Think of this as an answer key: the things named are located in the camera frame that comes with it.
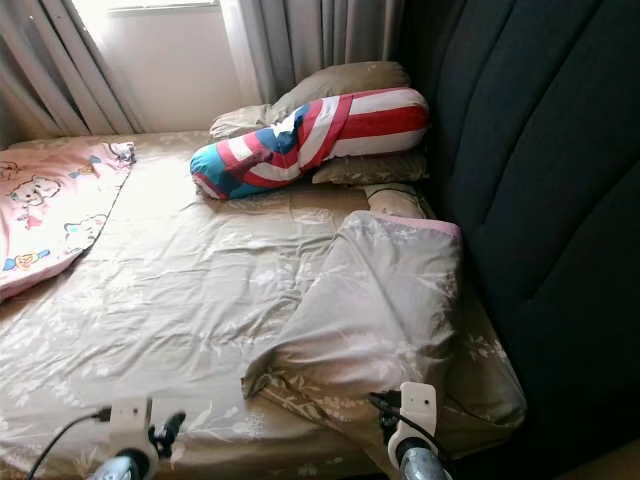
beige pillow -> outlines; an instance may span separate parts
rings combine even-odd
[[[333,95],[408,87],[409,77],[396,62],[361,62],[334,65],[302,80],[273,106],[254,105],[218,116],[209,129],[211,141],[238,137],[283,120],[307,102]]]
[[[427,160],[419,150],[338,157],[324,163],[313,175],[313,183],[372,185],[415,182],[427,176]]]
[[[360,62],[334,65],[308,76],[271,107],[271,123],[279,122],[300,105],[344,93],[408,87],[409,76],[396,62]]]
[[[411,185],[381,183],[364,187],[369,210],[406,218],[429,218],[420,207],[420,199]]]
[[[209,129],[213,143],[269,126],[271,105],[251,105],[218,116]]]

beige floral bed sheet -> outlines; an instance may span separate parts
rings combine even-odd
[[[137,164],[90,252],[0,305],[0,478],[23,478],[57,428],[115,398],[150,395],[152,420],[185,410],[160,478],[341,478],[376,470],[337,432],[240,377],[314,280],[360,191],[300,185],[226,203],[188,174],[206,132],[83,138],[136,144]],[[69,140],[29,142],[45,148]],[[85,478],[108,426],[66,434],[44,478]]]

bolster pillow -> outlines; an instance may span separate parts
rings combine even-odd
[[[429,123],[417,91],[390,88],[309,102],[282,122],[199,149],[191,175],[226,200],[282,187],[330,158],[408,150]]]

pink blanket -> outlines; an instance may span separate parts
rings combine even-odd
[[[0,301],[93,244],[133,160],[133,143],[0,152]]]

upholstered headboard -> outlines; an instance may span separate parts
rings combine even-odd
[[[529,402],[498,457],[547,478],[639,437],[640,2],[408,0],[402,31],[427,194]]]

